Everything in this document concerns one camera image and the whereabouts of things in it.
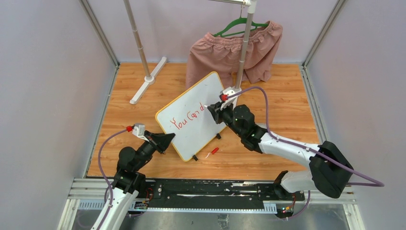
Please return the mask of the yellow framed whiteboard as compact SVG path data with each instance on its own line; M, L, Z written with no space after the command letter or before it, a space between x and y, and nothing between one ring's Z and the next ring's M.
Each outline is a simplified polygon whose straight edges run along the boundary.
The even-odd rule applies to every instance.
M189 161L226 128L216 124L204 105L220 101L222 88L214 71L155 114L165 133L175 133L172 145L183 161Z

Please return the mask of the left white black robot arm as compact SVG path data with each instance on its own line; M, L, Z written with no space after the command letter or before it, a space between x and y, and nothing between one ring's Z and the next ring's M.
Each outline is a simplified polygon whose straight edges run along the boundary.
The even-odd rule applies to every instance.
M175 138L174 133L151 133L145 131L146 139L138 149L124 147L119 152L119 160L113 181L107 183L105 204L97 220L92 226L93 230L118 230L135 198L146 194L146 176L139 172L153 154L163 154Z

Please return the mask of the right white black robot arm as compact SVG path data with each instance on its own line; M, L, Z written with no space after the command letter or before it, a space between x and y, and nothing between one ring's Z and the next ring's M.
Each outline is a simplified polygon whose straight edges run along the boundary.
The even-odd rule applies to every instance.
M306 170L299 172L282 171L273 182L273 193L279 200L289 199L294 193L318 190L330 198L339 198L347 185L353 167L329 141L321 145L284 139L268 132L266 125L255 122L255 116L246 105L222 107L221 102L207 106L217 124L224 123L250 151L271 154L294 161Z

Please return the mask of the pink shorts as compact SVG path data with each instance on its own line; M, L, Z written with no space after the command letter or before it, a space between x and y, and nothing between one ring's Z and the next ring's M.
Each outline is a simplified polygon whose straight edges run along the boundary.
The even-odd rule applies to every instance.
M243 81L254 84L271 78L271 65L282 39L282 25L268 21L267 27L250 32L243 67ZM232 73L239 68L242 36L215 37L207 33L195 42L186 65L186 88L190 88L210 72L218 73L224 87L233 85Z

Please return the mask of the green clothes hanger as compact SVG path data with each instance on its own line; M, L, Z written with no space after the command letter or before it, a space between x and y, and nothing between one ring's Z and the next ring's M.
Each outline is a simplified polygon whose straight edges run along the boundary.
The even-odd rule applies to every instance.
M269 22L257 22L254 20L254 13L247 12L246 16L242 16L242 10L240 16L231 21L219 32L213 33L214 37L231 37L236 35L243 35L246 32L250 33L260 28L266 28Z

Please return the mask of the white clothes rack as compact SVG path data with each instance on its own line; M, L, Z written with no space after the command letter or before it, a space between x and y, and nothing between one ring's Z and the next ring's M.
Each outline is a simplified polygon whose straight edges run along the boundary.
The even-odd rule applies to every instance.
M255 12L255 0L239 0L237 3L247 6L248 12ZM214 71L222 84L221 91L233 87L240 92L242 81L253 78L245 59L255 54L250 46L257 44L260 34L260 31L252 31L246 32L243 37L227 38L207 33L190 48L186 64L186 89L191 89Z

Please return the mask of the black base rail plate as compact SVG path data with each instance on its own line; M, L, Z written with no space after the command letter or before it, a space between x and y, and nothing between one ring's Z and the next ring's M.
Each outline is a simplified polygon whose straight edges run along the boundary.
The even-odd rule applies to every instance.
M128 213L147 211L274 214L290 217L294 205L305 200L302 192L292 195L273 182L194 179L149 179Z

